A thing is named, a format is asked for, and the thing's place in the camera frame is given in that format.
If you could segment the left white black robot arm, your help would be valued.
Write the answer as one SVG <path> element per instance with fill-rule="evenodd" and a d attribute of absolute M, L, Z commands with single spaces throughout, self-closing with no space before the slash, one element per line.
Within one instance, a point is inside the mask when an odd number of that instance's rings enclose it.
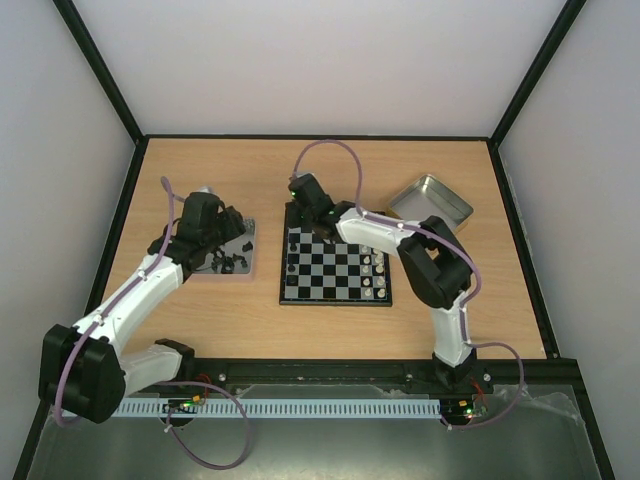
<path fill-rule="evenodd" d="M 71 326 L 56 324 L 42 345 L 38 395 L 53 408 L 94 423 L 109 419 L 121 401 L 175 379 L 191 348 L 160 340 L 134 354 L 124 351 L 152 311 L 181 287 L 206 257 L 243 235 L 240 212 L 208 191 L 189 194 L 182 215 L 171 217 L 140 265 L 104 303 Z"/>

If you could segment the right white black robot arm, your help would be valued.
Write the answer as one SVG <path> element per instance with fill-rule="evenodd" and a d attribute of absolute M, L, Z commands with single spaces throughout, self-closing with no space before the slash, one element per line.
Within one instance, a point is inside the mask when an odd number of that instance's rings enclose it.
<path fill-rule="evenodd" d="M 377 249 L 400 259 L 415 296 L 431 310 L 435 377 L 445 390 L 460 390 L 471 379 L 477 348 L 469 339 L 467 303 L 477 268 L 446 222 L 430 216 L 406 221 L 366 211 L 353 202 L 335 203 L 311 174 L 293 175 L 293 204 L 320 238 Z"/>

